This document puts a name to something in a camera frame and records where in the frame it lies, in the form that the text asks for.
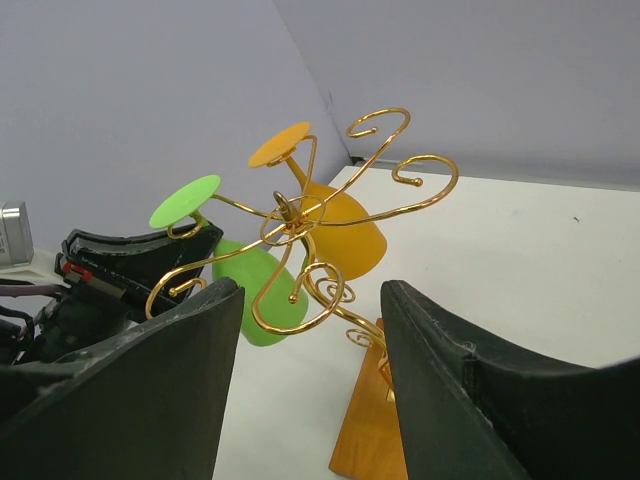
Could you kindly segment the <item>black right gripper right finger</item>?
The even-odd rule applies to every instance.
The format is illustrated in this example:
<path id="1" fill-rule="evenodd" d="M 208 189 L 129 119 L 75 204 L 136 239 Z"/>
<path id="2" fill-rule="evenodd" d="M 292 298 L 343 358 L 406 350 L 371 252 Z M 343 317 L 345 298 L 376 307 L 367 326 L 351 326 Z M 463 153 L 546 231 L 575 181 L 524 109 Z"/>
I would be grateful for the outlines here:
<path id="1" fill-rule="evenodd" d="M 635 479 L 639 362 L 588 368 L 509 342 L 409 283 L 381 312 L 412 479 Z"/>

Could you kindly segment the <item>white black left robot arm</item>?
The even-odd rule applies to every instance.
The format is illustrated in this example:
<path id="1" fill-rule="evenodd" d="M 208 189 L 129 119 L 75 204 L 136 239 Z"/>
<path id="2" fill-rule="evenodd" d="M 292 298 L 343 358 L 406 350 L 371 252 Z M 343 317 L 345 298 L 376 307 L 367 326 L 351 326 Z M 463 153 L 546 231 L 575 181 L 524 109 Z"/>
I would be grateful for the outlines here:
<path id="1" fill-rule="evenodd" d="M 4 297 L 44 296 L 48 304 L 35 315 L 1 309 L 1 362 L 14 365 L 53 362 L 145 321 L 145 305 L 169 271 L 210 256 L 223 232 L 204 226 L 176 239 L 164 231 L 130 237 L 74 229 L 53 261 L 55 281 L 36 284 L 3 278 Z"/>

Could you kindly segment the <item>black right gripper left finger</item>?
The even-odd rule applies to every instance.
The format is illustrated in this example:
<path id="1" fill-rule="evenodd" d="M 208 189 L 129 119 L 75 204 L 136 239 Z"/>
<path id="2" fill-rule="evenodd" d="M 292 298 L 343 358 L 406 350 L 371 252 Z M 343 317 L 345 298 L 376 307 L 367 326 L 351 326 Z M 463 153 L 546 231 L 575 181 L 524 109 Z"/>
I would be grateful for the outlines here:
<path id="1" fill-rule="evenodd" d="M 5 479 L 209 479 L 244 305 L 221 279 L 60 359 L 1 370 Z"/>

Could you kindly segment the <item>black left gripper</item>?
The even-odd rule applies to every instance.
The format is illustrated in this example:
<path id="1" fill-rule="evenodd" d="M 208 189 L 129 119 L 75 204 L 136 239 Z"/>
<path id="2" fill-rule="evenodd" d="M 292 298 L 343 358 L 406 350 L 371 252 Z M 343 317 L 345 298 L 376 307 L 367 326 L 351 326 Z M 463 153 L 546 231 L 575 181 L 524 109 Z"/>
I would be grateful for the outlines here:
<path id="1" fill-rule="evenodd" d="M 29 358 L 57 360 L 144 322 L 145 302 L 160 279 L 208 257 L 222 235 L 212 224 L 182 240 L 164 231 L 119 237 L 72 230 L 55 264 L 68 288 L 45 307 Z"/>

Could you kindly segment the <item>gold wire wine glass rack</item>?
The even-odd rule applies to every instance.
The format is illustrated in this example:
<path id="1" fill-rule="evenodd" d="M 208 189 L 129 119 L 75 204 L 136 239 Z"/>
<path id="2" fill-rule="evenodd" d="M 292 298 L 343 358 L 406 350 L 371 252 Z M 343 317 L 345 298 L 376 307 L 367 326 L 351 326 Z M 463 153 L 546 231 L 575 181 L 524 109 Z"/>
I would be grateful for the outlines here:
<path id="1" fill-rule="evenodd" d="M 265 225 L 277 222 L 273 230 L 262 226 L 258 239 L 264 235 L 273 237 L 263 245 L 283 248 L 281 259 L 287 246 L 291 247 L 291 252 L 296 243 L 301 243 L 305 249 L 303 263 L 295 278 L 322 309 L 286 336 L 304 333 L 336 316 L 350 323 L 347 338 L 366 350 L 329 462 L 330 470 L 346 479 L 404 479 L 407 476 L 383 322 L 371 322 L 347 309 L 347 304 L 356 299 L 348 283 L 371 271 L 386 253 L 387 244 L 377 230 L 377 222 L 436 204 L 452 192 L 459 180 L 459 169 L 454 161 L 435 154 L 416 155 L 395 165 L 391 172 L 393 181 L 420 187 L 422 179 L 403 175 L 403 169 L 413 163 L 437 162 L 449 169 L 448 183 L 438 193 L 417 203 L 373 215 L 350 197 L 348 189 L 408 127 L 411 115 L 401 107 L 385 108 L 355 120 L 346 130 L 350 138 L 373 135 L 378 129 L 365 129 L 363 123 L 390 114 L 402 115 L 401 124 L 339 188 L 313 182 L 313 170 L 300 169 L 293 158 L 300 143 L 318 142 L 307 122 L 299 122 L 279 132 L 249 159 L 252 168 L 287 164 L 300 185 L 297 197 L 288 198 L 275 192 L 276 207 L 269 213 L 247 206 L 258 212 L 249 214 L 262 218 Z"/>

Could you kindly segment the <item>green plastic wine glass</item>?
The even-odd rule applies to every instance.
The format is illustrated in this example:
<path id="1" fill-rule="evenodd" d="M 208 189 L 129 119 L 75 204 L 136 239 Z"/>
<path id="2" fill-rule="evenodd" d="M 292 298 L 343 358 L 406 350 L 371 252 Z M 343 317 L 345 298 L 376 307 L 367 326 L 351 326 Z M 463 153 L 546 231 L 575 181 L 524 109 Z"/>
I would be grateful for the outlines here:
<path id="1" fill-rule="evenodd" d="M 202 207 L 218 200 L 247 213 L 258 212 L 242 206 L 217 191 L 220 176 L 209 174 L 180 187 L 153 211 L 149 226 L 167 234 L 170 240 L 184 245 L 188 240 L 202 240 L 212 223 L 201 212 Z M 301 284 L 286 270 L 291 247 L 285 248 L 281 260 L 261 249 L 273 237 L 264 235 L 251 244 L 221 238 L 210 253 L 198 254 L 182 261 L 164 273 L 148 294 L 145 317 L 150 320 L 160 313 L 160 298 L 171 300 L 209 285 L 202 276 L 209 266 L 212 279 L 229 278 L 245 289 L 241 312 L 241 333 L 254 346 L 271 346 L 302 326 L 308 310 L 308 296 Z"/>

